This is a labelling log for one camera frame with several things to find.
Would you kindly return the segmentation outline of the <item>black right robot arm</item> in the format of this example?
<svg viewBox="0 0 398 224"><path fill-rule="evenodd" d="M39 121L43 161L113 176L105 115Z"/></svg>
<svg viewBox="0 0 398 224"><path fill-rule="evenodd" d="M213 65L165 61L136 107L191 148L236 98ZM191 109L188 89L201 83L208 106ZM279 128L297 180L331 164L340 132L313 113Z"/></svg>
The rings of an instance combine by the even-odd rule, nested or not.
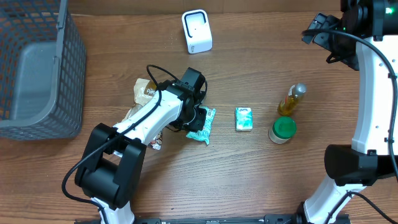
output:
<svg viewBox="0 0 398 224"><path fill-rule="evenodd" d="M305 43L329 51L360 74L356 130L349 145L325 150L326 176L292 223L344 223L342 208L379 179L397 176L397 2L341 1L342 17L318 14Z"/></svg>

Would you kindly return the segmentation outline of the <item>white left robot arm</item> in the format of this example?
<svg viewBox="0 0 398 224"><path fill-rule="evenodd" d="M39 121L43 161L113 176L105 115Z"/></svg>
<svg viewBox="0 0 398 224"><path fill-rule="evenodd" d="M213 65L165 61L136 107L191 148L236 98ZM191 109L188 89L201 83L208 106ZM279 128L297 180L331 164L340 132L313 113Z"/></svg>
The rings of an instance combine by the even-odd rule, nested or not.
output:
<svg viewBox="0 0 398 224"><path fill-rule="evenodd" d="M201 131L207 91L201 72L187 68L155 86L155 95L136 114L114 126L98 124L73 172L75 184L101 215L100 223L134 223L130 199L138 185L149 143L166 126L176 131Z"/></svg>

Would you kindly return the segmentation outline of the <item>small teal box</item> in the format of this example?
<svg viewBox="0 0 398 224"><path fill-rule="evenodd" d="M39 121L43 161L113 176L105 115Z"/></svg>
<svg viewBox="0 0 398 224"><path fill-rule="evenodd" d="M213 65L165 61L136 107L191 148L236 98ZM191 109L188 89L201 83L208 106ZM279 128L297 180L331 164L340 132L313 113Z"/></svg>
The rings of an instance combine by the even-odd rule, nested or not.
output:
<svg viewBox="0 0 398 224"><path fill-rule="evenodd" d="M238 107L235 109L236 130L251 131L253 128L252 109Z"/></svg>

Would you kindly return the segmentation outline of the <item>yellow dish soap bottle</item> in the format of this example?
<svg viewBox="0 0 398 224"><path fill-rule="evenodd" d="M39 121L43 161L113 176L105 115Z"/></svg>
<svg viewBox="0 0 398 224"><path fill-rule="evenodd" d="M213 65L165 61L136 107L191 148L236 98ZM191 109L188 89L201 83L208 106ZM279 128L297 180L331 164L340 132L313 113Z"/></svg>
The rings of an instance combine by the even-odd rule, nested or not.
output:
<svg viewBox="0 0 398 224"><path fill-rule="evenodd" d="M307 86L303 83L292 85L285 96L279 103L277 111L281 116L291 116L297 105L303 100L307 92Z"/></svg>

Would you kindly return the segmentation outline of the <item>green lid jar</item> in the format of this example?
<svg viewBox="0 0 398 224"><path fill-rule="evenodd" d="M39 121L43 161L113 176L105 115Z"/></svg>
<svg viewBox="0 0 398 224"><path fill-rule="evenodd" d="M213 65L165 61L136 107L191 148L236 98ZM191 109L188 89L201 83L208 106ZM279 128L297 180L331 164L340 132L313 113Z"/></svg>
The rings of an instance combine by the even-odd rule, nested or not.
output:
<svg viewBox="0 0 398 224"><path fill-rule="evenodd" d="M269 130L269 138L276 144L283 144L289 141L296 133L297 125L288 116L278 118Z"/></svg>

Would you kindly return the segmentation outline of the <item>green wet wipes pack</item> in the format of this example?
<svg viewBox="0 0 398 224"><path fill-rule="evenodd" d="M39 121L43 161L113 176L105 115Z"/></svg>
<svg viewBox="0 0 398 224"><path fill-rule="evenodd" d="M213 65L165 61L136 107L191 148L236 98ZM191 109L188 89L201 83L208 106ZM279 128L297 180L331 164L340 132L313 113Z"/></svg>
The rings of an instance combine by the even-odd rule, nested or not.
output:
<svg viewBox="0 0 398 224"><path fill-rule="evenodd" d="M205 122L203 127L197 132L190 131L186 137L196 141L204 142L207 146L210 144L210 135L212 124L216 115L216 109L209 108L207 106L199 106L199 109L205 110Z"/></svg>

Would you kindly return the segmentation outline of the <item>brown Pantree snack bag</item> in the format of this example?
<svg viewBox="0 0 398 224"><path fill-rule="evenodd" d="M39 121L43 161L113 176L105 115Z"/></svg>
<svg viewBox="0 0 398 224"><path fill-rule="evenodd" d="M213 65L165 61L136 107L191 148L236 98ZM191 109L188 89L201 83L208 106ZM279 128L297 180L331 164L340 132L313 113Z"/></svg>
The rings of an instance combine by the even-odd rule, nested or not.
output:
<svg viewBox="0 0 398 224"><path fill-rule="evenodd" d="M129 119L136 114L145 104L147 104L154 96L156 86L153 81L138 78L134 85L134 104L127 112L122 122ZM162 147L163 131L160 131L155 138L147 145L155 150L160 150Z"/></svg>

